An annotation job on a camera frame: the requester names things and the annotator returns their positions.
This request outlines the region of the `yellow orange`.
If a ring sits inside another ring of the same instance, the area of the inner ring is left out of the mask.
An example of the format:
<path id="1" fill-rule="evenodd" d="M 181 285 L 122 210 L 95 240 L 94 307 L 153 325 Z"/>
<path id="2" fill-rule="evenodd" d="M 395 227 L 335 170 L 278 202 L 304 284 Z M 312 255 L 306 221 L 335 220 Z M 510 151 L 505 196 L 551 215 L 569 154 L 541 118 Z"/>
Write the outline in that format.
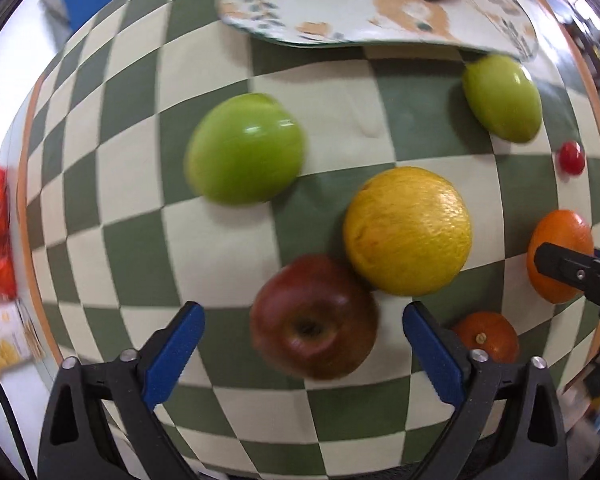
<path id="1" fill-rule="evenodd" d="M 367 180 L 342 225 L 344 250 L 358 274 L 393 296 L 424 296 L 448 286 L 472 246 L 470 214 L 444 177 L 396 167 Z"/>

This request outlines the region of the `green apple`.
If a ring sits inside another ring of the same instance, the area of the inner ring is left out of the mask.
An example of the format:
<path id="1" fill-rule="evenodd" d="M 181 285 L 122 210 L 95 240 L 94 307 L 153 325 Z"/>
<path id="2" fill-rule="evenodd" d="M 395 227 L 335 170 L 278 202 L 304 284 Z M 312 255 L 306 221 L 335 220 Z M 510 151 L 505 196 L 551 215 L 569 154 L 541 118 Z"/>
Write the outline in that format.
<path id="1" fill-rule="evenodd" d="M 490 54 L 468 63 L 462 85 L 475 118 L 494 136 L 527 144 L 540 131 L 540 92 L 528 70 L 513 58 Z"/>
<path id="2" fill-rule="evenodd" d="M 192 190 L 227 206 L 265 203 L 298 178 L 306 134 L 265 93 L 234 96 L 204 115 L 190 138 L 184 174 Z"/>

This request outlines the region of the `cherry tomato upper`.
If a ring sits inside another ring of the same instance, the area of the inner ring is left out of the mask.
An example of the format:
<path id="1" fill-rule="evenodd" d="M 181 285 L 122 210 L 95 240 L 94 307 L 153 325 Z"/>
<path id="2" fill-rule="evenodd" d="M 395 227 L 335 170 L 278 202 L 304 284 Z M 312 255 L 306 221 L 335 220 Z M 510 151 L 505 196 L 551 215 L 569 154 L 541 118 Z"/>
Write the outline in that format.
<path id="1" fill-rule="evenodd" d="M 558 151 L 558 164 L 564 174 L 577 177 L 582 174 L 585 164 L 585 151 L 577 141 L 568 141 L 562 144 Z"/>

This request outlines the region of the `chips snack box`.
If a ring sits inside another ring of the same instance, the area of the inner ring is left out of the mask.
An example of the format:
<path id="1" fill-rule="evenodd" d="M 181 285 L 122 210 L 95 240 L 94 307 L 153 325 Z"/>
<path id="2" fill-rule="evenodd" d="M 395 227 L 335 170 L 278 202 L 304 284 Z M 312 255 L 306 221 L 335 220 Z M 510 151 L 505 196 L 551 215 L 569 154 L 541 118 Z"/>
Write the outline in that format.
<path id="1" fill-rule="evenodd" d="M 44 356 L 40 338 L 22 302 L 0 301 L 0 375 Z"/>

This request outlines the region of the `floral deer oval plate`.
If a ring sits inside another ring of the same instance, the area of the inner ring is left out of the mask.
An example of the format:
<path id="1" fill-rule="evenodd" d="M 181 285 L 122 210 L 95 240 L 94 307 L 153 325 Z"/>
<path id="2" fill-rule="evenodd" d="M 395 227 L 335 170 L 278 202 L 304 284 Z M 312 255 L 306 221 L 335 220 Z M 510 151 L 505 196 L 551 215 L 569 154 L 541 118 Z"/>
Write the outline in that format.
<path id="1" fill-rule="evenodd" d="M 297 48 L 445 44 L 534 58 L 539 40 L 517 0 L 216 0 L 227 25 Z"/>

